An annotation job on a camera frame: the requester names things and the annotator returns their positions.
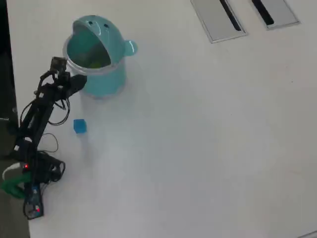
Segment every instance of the small blue block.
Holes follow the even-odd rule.
[[[84,119],[75,119],[74,120],[74,131],[76,134],[86,133],[87,125]]]

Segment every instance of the teal container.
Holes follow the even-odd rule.
[[[94,97],[120,91],[126,80],[124,58],[136,52],[135,42],[125,41],[112,22],[95,15],[73,23],[73,34],[63,48],[73,74],[87,76],[83,91]]]

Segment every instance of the white table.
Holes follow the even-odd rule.
[[[316,230],[317,2],[288,2],[302,24],[266,31],[247,0],[232,0],[249,35],[212,45],[189,0],[8,0],[19,113],[78,17],[107,17],[139,45],[120,95],[74,95],[67,123],[47,127],[66,172],[31,237]],[[80,118],[88,133],[77,137]]]

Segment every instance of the green item inside container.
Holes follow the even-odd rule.
[[[77,26],[67,44],[69,58],[84,68],[102,68],[111,64],[110,56],[98,37],[86,27]]]

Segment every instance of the metal slot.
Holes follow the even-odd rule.
[[[317,231],[308,233],[298,238],[317,238]]]
[[[300,23],[285,0],[251,0],[267,29]]]
[[[245,36],[227,0],[191,0],[211,43]]]

